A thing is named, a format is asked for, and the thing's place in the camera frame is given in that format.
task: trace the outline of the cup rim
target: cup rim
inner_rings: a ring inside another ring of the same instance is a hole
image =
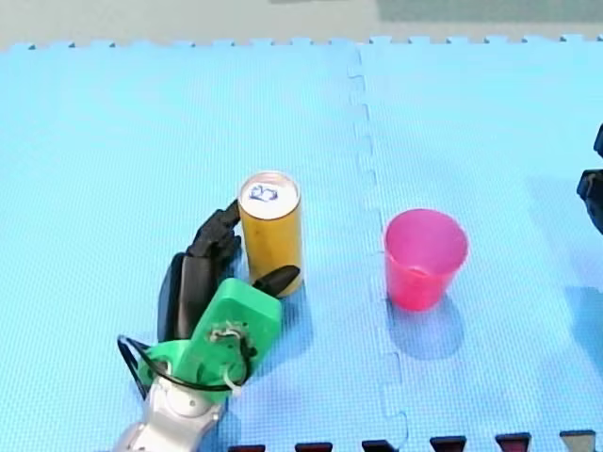
[[[427,209],[427,208],[409,209],[409,210],[405,210],[404,212],[401,212],[401,213],[395,215],[387,224],[387,227],[385,228],[385,234],[383,234],[383,249],[384,249],[385,256],[388,258],[388,260],[391,262],[391,264],[393,264],[397,269],[402,270],[402,271],[408,270],[408,268],[405,266],[402,266],[399,263],[398,259],[396,259],[394,257],[394,255],[389,251],[389,249],[387,247],[387,237],[391,230],[392,223],[397,218],[399,218],[403,215],[413,214],[413,213],[418,213],[418,212],[429,212],[429,213],[436,214],[437,216],[445,218],[447,221],[450,222],[450,224],[452,224],[454,226],[454,228],[458,232],[461,233],[461,237],[463,238],[463,241],[464,241],[464,246],[463,246],[463,252],[460,254],[460,256],[458,258],[458,265],[455,268],[453,268],[452,270],[446,271],[446,272],[438,272],[438,273],[417,274],[416,276],[418,278],[433,278],[433,277],[442,278],[442,277],[454,275],[463,266],[464,262],[466,261],[468,255],[469,255],[469,240],[467,237],[467,233],[464,231],[461,224],[455,218],[453,218],[452,216],[450,216],[444,212],[441,212],[441,211],[438,211],[435,209]]]

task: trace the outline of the black cable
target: black cable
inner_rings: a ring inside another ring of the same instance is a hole
[[[195,391],[206,391],[206,392],[214,392],[214,393],[218,393],[218,392],[222,392],[222,391],[231,391],[233,389],[231,386],[228,386],[227,384],[217,384],[217,385],[198,384],[198,383],[193,383],[191,381],[185,381],[183,379],[178,379],[177,377],[168,375],[151,358],[149,358],[149,355],[146,354],[145,350],[148,348],[148,346],[146,346],[145,344],[142,344],[139,341],[131,339],[127,336],[120,335],[118,337],[118,347],[120,347],[120,351],[122,351],[122,346],[124,346],[127,348],[128,354],[130,356],[132,356],[132,353],[130,352],[127,345],[132,346],[132,348],[137,352],[138,355],[140,355],[140,358],[149,366],[149,369],[151,369],[151,371],[153,373],[155,373],[162,379],[166,379],[167,381],[169,381],[171,383],[174,383],[174,384],[177,384],[180,386],[184,386],[186,388],[193,389]],[[245,337],[239,338],[239,352],[240,352],[241,358],[243,360],[245,374],[243,375],[243,378],[240,381],[234,383],[234,385],[236,385],[236,386],[242,386],[249,379],[249,376],[251,374],[251,366],[252,366],[251,357],[253,354],[247,345],[247,339],[245,339]],[[128,368],[130,368],[130,372],[133,372],[132,367],[130,367],[130,363],[128,362],[128,360],[126,360],[125,356],[124,356],[124,360],[128,364]],[[139,387],[139,390],[140,390],[140,386],[142,383],[140,381],[138,373],[135,371],[133,373],[133,376],[134,376],[134,380],[136,381],[137,386]],[[143,394],[143,397],[146,397],[146,393],[147,393],[146,390],[144,390],[144,392],[141,391],[140,393]]]
[[[139,377],[139,372],[138,372],[139,363],[136,361],[136,358],[130,351],[130,348],[128,347],[128,345],[126,343],[122,342],[120,340],[120,338],[118,338],[118,340],[117,340],[117,347],[120,350],[120,353],[122,354],[122,358],[125,361],[125,364],[128,366],[128,369],[130,370],[130,374],[132,374],[132,378],[134,379],[134,382],[136,383],[137,387],[139,388],[139,392],[140,392],[140,395],[142,396],[142,399],[144,400],[145,398],[147,398],[147,389],[144,387],[144,384],[142,383],[142,381],[140,380],[140,377]]]

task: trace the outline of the yellow can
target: yellow can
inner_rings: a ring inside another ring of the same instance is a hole
[[[303,280],[300,190],[278,171],[250,177],[238,194],[251,283],[281,266],[296,266],[300,275],[279,297],[292,294]]]

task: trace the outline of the plastic cup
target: plastic cup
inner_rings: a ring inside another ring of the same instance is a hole
[[[429,209],[394,217],[384,241],[387,295],[408,311],[428,310],[444,296],[469,248],[453,218]]]

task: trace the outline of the blue foam mat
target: blue foam mat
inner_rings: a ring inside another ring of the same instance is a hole
[[[154,341],[172,254],[265,168],[301,185],[307,280],[207,450],[600,431],[603,238],[575,187],[600,163],[603,43],[565,40],[0,55],[0,450],[108,449],[139,418],[115,337]],[[381,234],[415,206],[459,219],[471,255],[408,316],[383,299]]]

